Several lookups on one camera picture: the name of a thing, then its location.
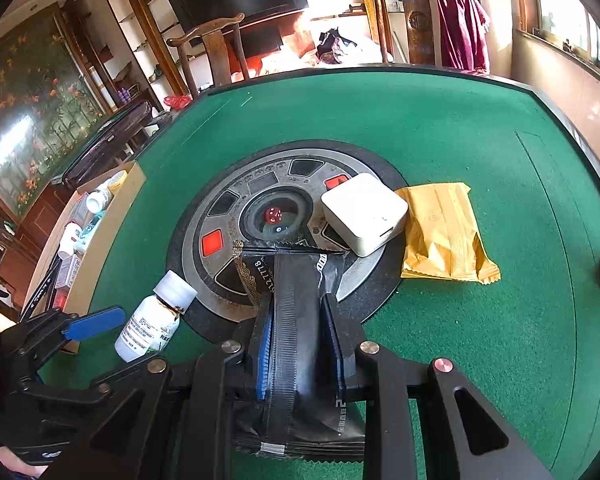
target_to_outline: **maroon cloth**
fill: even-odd
[[[438,0],[442,65],[488,74],[490,19],[478,0]]]

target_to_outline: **yellow package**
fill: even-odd
[[[435,278],[480,282],[500,279],[500,269],[487,258],[462,182],[403,187],[396,193],[409,204],[407,247],[402,278]]]

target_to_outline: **floral painting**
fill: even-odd
[[[0,197],[17,218],[103,120],[55,9],[37,12],[0,38]]]

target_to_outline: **window sill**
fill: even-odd
[[[551,43],[547,40],[544,40],[543,38],[540,38],[538,36],[535,36],[533,34],[529,34],[528,32],[525,32],[524,30],[516,29],[516,33],[522,35],[524,38],[527,38],[527,39],[530,39],[533,41],[538,41],[539,43],[543,44],[547,48],[550,48],[552,50],[555,50],[556,52],[559,52],[562,56],[566,57],[567,59],[570,59],[574,63],[577,63],[583,70],[586,70],[586,72],[589,73],[589,75],[593,76],[597,81],[600,82],[600,69],[597,66],[593,65],[593,63],[590,63],[583,59],[580,59],[578,56],[576,56],[575,54],[571,54],[570,52],[565,52],[563,49],[558,48],[553,43]]]

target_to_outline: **metal screw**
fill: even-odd
[[[149,370],[149,373],[151,374],[161,374],[167,369],[167,361],[164,359],[154,359],[149,361],[146,369]]]
[[[222,351],[225,354],[235,354],[236,352],[240,351],[240,348],[242,348],[242,345],[233,339],[229,339],[228,341],[222,343]]]
[[[365,354],[377,354],[380,351],[380,345],[374,341],[364,341],[360,343],[360,349]]]
[[[445,374],[454,369],[454,364],[449,359],[444,357],[439,357],[433,361],[433,365],[436,367],[436,370]]]

